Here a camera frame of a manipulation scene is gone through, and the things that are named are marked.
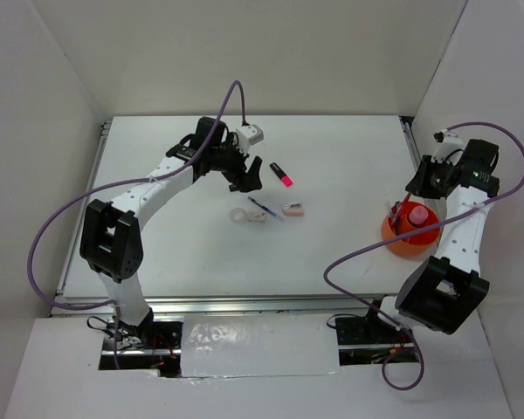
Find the blue clear barrel pen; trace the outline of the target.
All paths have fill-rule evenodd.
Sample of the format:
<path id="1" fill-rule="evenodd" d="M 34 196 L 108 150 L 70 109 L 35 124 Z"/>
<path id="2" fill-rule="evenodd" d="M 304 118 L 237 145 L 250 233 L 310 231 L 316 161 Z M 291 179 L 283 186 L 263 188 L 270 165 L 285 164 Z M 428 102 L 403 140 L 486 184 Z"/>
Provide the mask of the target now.
<path id="1" fill-rule="evenodd" d="M 280 222 L 284 222 L 284 218 L 282 216 L 280 216 L 277 212 L 275 212 L 274 210 L 270 209 L 269 207 L 267 207 L 266 205 L 264 205 L 263 203 L 259 202 L 258 200 L 256 200 L 255 198 L 253 198 L 252 196 L 247 196 L 247 199 L 253 203 L 254 205 L 256 205 L 258 208 L 260 208 L 261 210 L 263 210 L 264 212 L 266 212 L 267 214 L 269 214 L 270 216 L 272 216 L 274 219 L 280 221 Z"/>

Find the pink cap black highlighter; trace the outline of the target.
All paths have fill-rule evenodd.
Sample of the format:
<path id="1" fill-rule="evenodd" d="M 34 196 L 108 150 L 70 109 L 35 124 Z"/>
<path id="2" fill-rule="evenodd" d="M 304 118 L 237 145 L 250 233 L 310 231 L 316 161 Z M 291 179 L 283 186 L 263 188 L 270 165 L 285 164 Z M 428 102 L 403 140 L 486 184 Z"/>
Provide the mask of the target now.
<path id="1" fill-rule="evenodd" d="M 293 180 L 285 173 L 285 171 L 276 163 L 270 164 L 270 169 L 279 178 L 280 182 L 287 188 L 293 186 Z"/>

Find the red gel pen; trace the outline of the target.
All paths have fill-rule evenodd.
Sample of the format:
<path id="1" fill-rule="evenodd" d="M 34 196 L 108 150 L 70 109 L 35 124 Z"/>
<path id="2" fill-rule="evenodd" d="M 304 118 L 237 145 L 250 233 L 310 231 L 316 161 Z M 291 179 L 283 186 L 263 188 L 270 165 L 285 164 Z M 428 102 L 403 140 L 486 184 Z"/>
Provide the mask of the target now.
<path id="1" fill-rule="evenodd" d="M 400 202 L 400 204 L 399 204 L 399 206 L 398 206 L 398 209 L 397 209 L 397 213 L 396 213 L 396 215 L 398 215 L 398 214 L 401 215 L 401 213 L 402 213 L 402 211 L 403 211 L 403 209 L 404 209 L 406 203 L 410 200 L 410 197 L 411 197 L 411 193 L 408 192 L 408 193 L 405 195 L 404 199 Z"/>

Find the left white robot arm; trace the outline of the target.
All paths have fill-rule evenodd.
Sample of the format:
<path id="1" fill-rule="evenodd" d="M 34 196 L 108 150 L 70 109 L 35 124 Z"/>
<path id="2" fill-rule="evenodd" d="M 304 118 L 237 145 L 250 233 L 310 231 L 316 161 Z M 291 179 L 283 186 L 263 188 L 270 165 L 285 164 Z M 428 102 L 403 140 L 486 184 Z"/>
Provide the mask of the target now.
<path id="1" fill-rule="evenodd" d="M 261 158 L 245 162 L 250 147 L 263 138 L 256 125 L 230 131 L 225 123 L 203 117 L 195 133 L 172 147 L 146 182 L 109 202 L 95 199 L 87 205 L 79 254 L 115 301 L 119 328 L 133 347 L 147 347 L 155 337 L 154 314 L 138 278 L 143 228 L 172 197 L 211 171 L 222 173 L 240 192 L 261 189 Z"/>

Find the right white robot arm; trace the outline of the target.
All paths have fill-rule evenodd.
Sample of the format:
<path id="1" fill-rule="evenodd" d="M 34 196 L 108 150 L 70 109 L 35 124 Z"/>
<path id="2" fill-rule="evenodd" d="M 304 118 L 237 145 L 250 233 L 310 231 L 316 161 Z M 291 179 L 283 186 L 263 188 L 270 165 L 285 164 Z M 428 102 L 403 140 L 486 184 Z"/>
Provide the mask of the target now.
<path id="1" fill-rule="evenodd" d="M 447 225 L 438 248 L 404 282 L 397 297 L 386 297 L 382 312 L 368 316 L 363 331 L 385 341 L 394 325 L 426 326 L 452 334 L 486 297 L 489 282 L 481 277 L 479 248 L 500 181 L 493 176 L 497 145 L 452 139 L 434 155 L 422 158 L 406 189 L 424 199 L 445 199 Z"/>

